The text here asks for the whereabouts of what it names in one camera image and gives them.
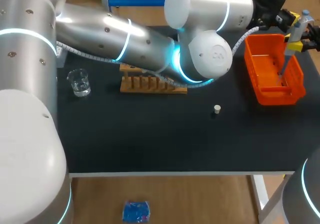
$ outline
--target small white cap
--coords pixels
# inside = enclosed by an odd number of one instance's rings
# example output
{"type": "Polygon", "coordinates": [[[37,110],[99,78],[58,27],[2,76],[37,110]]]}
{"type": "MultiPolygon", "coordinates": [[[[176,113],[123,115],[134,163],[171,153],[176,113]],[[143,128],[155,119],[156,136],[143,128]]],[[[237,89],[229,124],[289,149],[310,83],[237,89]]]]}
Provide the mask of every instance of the small white cap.
{"type": "Polygon", "coordinates": [[[214,106],[214,113],[215,114],[219,114],[220,110],[221,110],[221,106],[219,106],[219,105],[214,106]]]}

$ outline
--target blue package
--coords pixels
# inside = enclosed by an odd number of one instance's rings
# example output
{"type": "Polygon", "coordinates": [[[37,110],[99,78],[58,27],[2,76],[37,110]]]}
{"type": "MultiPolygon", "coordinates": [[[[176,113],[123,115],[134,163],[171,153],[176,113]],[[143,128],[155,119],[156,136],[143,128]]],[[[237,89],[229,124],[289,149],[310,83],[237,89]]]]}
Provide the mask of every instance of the blue package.
{"type": "Polygon", "coordinates": [[[122,220],[126,223],[147,223],[150,217],[149,203],[127,201],[124,205],[122,220]]]}

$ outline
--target table leg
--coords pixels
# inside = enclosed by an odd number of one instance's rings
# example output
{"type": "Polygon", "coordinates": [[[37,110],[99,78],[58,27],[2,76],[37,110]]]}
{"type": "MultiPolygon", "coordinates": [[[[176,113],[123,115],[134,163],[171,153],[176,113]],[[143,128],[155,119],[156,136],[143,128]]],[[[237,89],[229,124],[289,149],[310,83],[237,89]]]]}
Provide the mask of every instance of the table leg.
{"type": "Polygon", "coordinates": [[[258,206],[259,224],[272,224],[278,215],[283,214],[282,193],[290,176],[287,176],[272,197],[268,198],[265,182],[262,175],[252,175],[251,181],[254,189],[255,200],[258,206]]]}

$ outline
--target black object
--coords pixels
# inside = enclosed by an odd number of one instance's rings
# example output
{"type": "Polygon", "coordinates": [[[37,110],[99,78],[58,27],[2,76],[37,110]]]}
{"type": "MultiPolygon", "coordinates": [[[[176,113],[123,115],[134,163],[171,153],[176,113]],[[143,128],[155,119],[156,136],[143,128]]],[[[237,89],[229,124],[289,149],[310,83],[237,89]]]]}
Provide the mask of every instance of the black object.
{"type": "Polygon", "coordinates": [[[287,9],[282,9],[277,15],[278,18],[274,19],[271,22],[271,25],[274,27],[278,27],[281,31],[286,33],[289,28],[292,26],[294,21],[296,20],[295,15],[293,15],[287,9]]]}
{"type": "Polygon", "coordinates": [[[276,16],[281,11],[286,0],[253,0],[254,12],[247,29],[256,26],[274,26],[276,16]]]}
{"type": "Polygon", "coordinates": [[[318,25],[312,26],[310,23],[307,25],[307,32],[302,35],[302,40],[309,39],[309,41],[302,41],[302,52],[310,49],[316,49],[320,52],[320,27],[318,25]]]}
{"type": "MultiPolygon", "coordinates": [[[[175,34],[168,27],[156,30],[175,34]]],[[[243,33],[219,34],[233,46],[243,33]]],[[[69,171],[296,170],[319,146],[319,74],[307,52],[297,53],[306,96],[294,106],[262,106],[243,53],[244,45],[225,76],[187,95],[120,93],[119,66],[68,54],[65,68],[58,69],[57,116],[69,171]],[[87,98],[74,96],[66,80],[75,68],[88,72],[87,98]],[[212,119],[217,103],[223,111],[212,119]]]]}

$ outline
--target wooden test tube rack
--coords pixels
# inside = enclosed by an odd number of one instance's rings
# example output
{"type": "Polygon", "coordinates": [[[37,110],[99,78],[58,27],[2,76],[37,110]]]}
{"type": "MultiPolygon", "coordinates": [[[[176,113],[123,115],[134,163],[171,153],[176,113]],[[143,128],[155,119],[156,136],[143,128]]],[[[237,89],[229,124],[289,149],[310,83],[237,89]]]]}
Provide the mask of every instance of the wooden test tube rack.
{"type": "Polygon", "coordinates": [[[175,87],[155,76],[142,76],[140,68],[127,64],[120,65],[120,71],[124,73],[121,81],[122,93],[150,93],[150,94],[187,94],[186,87],[175,87]]]}

